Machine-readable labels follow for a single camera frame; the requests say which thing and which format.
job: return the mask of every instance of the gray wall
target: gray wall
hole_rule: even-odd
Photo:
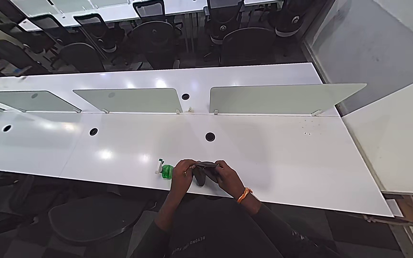
[[[374,0],[337,0],[333,8],[335,16],[307,33],[306,42],[329,82],[368,83],[341,103],[343,114],[413,83],[409,28]]]

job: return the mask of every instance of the orange thread bracelet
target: orange thread bracelet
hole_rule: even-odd
[[[252,193],[252,192],[253,192],[253,190],[249,189],[248,187],[245,187],[245,191],[240,196],[240,198],[237,199],[237,202],[241,203],[241,201],[248,195],[248,193]]]

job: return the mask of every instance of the hand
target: hand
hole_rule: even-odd
[[[192,169],[196,163],[197,161],[192,159],[184,159],[173,168],[170,193],[176,198],[182,199],[189,190],[192,183]]]
[[[215,162],[219,166],[216,167],[216,171],[221,175],[221,178],[217,178],[219,187],[230,194],[235,200],[238,200],[245,191],[245,187],[241,182],[238,174],[223,160]]]

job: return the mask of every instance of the sleeve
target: sleeve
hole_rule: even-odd
[[[130,258],[163,258],[169,240],[169,233],[152,222]]]
[[[319,247],[294,231],[264,204],[252,218],[285,258],[340,258],[334,251]]]

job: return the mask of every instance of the chair backrest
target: chair backrest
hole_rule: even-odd
[[[90,36],[103,38],[109,31],[108,26],[98,13],[91,13],[73,17]]]
[[[245,0],[207,0],[210,12],[208,27],[213,40],[224,37],[240,28],[240,9]]]
[[[45,41],[39,40],[39,37],[27,32],[18,24],[13,22],[0,24],[0,31],[6,33],[12,38],[17,39],[22,44],[29,46],[30,50],[37,54],[41,53],[44,50],[44,45],[46,45]]]
[[[72,43],[60,50],[60,57],[81,73],[105,72],[96,50],[89,44]]]
[[[43,14],[28,18],[32,23],[41,28],[50,38],[60,45],[73,43],[70,33],[51,14]]]
[[[276,30],[278,36],[289,37],[296,34],[304,22],[304,17],[315,0],[286,0],[279,11]]]
[[[148,21],[165,21],[165,5],[163,0],[148,0],[143,2],[134,2],[133,9],[140,17],[142,22]]]
[[[131,34],[154,69],[173,68],[175,60],[175,30],[167,22],[150,21],[137,26]]]
[[[23,49],[19,46],[8,42],[5,39],[0,39],[0,59],[4,59],[19,69],[31,66],[24,75],[49,74],[50,72],[34,61]]]
[[[259,65],[272,50],[275,32],[247,27],[229,33],[223,40],[221,66]]]
[[[116,50],[116,41],[111,30],[106,26],[105,21],[98,13],[74,16],[74,19],[84,28],[86,33],[98,40],[97,44],[105,52]]]

